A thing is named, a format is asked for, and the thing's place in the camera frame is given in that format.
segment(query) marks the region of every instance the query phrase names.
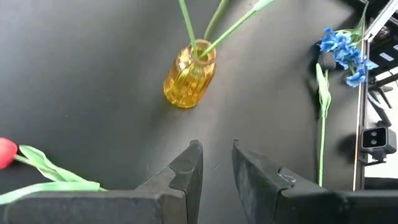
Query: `glass vase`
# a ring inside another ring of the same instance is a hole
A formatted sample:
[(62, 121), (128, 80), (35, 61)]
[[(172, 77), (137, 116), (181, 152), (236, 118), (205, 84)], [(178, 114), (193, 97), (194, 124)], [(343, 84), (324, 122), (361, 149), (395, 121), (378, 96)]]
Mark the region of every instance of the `glass vase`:
[[(198, 39), (197, 52), (201, 55), (210, 42)], [(201, 59), (194, 56), (191, 45), (184, 47), (174, 60), (163, 90), (171, 104), (181, 108), (194, 107), (205, 94), (216, 70), (216, 50)]]

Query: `tulip leaf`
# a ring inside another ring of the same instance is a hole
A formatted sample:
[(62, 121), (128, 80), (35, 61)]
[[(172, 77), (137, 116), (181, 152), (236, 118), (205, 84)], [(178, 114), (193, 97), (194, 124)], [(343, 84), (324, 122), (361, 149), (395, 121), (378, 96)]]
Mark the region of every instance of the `tulip leaf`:
[(319, 86), (319, 101), (321, 104), (322, 114), (326, 116), (331, 102), (331, 95), (329, 92), (328, 77), (327, 75), (323, 75), (320, 64), (317, 64), (317, 82)]
[(65, 170), (61, 167), (54, 165), (51, 161), (47, 159), (45, 154), (32, 147), (32, 146), (19, 146), (19, 150), (23, 153), (28, 160), (33, 164), (36, 164), (37, 170), (39, 170), (42, 175), (53, 181), (61, 182), (87, 182), (87, 180), (79, 177), (78, 175)]
[(365, 33), (364, 27), (365, 27), (365, 23), (366, 23), (366, 10), (368, 9), (368, 5), (369, 5), (369, 1), (366, 3), (366, 5), (362, 11), (361, 19), (359, 20), (354, 31), (352, 31), (352, 33), (355, 34), (355, 35), (353, 35), (353, 43), (358, 43), (358, 45), (361, 45), (362, 39), (364, 37), (364, 33)]
[(51, 182), (43, 184), (34, 184), (6, 194), (0, 195), (0, 205), (11, 203), (23, 196), (35, 192), (53, 192), (53, 191), (99, 191), (100, 184), (96, 182)]

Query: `flower stem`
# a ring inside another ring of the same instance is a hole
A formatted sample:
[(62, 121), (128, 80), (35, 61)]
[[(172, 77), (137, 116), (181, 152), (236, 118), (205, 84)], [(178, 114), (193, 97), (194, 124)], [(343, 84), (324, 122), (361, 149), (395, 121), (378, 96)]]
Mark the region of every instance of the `flower stem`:
[(205, 37), (204, 37), (205, 40), (208, 40), (210, 38), (211, 33), (213, 32), (221, 15), (223, 15), (228, 3), (229, 0), (221, 0), (220, 5), (218, 5), (216, 12), (214, 13), (213, 17), (210, 20), (209, 25), (206, 28)]
[(336, 30), (335, 32), (352, 32), (354, 29), (343, 29), (343, 30)]
[(357, 42), (355, 42), (355, 43), (350, 44), (350, 46), (357, 46), (357, 45), (360, 44), (363, 40), (364, 40), (364, 39), (362, 38), (361, 40), (359, 40), (359, 41), (357, 41)]
[(323, 151), (325, 150), (325, 129), (326, 129), (326, 116), (325, 112), (322, 111), (322, 129), (321, 129), (321, 149), (319, 153), (319, 178), (318, 185), (322, 187), (323, 183)]
[(355, 70), (352, 64), (348, 65), (349, 69), (351, 70), (352, 75), (355, 74)]
[(35, 167), (36, 169), (44, 170), (44, 171), (46, 171), (46, 172), (54, 172), (53, 170), (48, 169), (47, 167), (42, 166), (41, 164), (37, 164), (37, 163), (35, 163), (35, 162), (30, 161), (28, 158), (26, 158), (26, 157), (24, 157), (24, 156), (15, 155), (15, 156), (14, 156), (14, 159), (15, 159), (16, 161), (18, 161), (18, 162), (21, 162), (21, 163), (24, 163), (24, 164), (26, 164), (26, 165)]
[(197, 43), (196, 43), (195, 35), (193, 33), (191, 20), (189, 19), (187, 5), (185, 4), (184, 0), (179, 0), (179, 3), (180, 3), (182, 15), (184, 16), (185, 25), (186, 25), (187, 30), (188, 30), (188, 35), (189, 35), (189, 39), (190, 39), (191, 46), (192, 46), (192, 49), (193, 49), (193, 54), (194, 54), (194, 56), (196, 58), (198, 58)]
[(240, 18), (235, 24), (233, 24), (227, 31), (224, 32), (216, 41), (214, 41), (200, 56), (199, 58), (204, 57), (211, 50), (213, 50), (218, 44), (220, 44), (227, 36), (229, 36), (232, 32), (234, 32), (244, 21), (249, 19), (253, 14), (255, 14), (255, 10), (250, 10), (247, 12), (242, 18)]

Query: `red tulip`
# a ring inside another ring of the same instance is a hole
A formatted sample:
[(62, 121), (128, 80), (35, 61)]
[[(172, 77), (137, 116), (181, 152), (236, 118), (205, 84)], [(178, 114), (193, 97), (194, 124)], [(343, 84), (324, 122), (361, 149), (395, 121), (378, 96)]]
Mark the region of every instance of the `red tulip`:
[(6, 168), (14, 160), (18, 146), (11, 140), (0, 138), (0, 169)]

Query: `dark gray table surface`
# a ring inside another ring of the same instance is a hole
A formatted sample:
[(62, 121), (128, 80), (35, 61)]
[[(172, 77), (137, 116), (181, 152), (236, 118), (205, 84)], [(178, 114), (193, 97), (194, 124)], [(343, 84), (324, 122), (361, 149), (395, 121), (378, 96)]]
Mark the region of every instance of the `dark gray table surface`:
[[(231, 1), (214, 36), (255, 0)], [(187, 0), (197, 37), (217, 0)], [(199, 223), (246, 223), (231, 166), (233, 139), (316, 179), (311, 46), (352, 19), (339, 0), (276, 0), (217, 49), (202, 101), (180, 110), (162, 82), (188, 44), (174, 0), (0, 0), (0, 136), (35, 146), (107, 189), (134, 189), (188, 146), (203, 143)], [(325, 187), (353, 188), (341, 142), (357, 128), (358, 89), (330, 74)], [(47, 180), (14, 164), (0, 194)]]

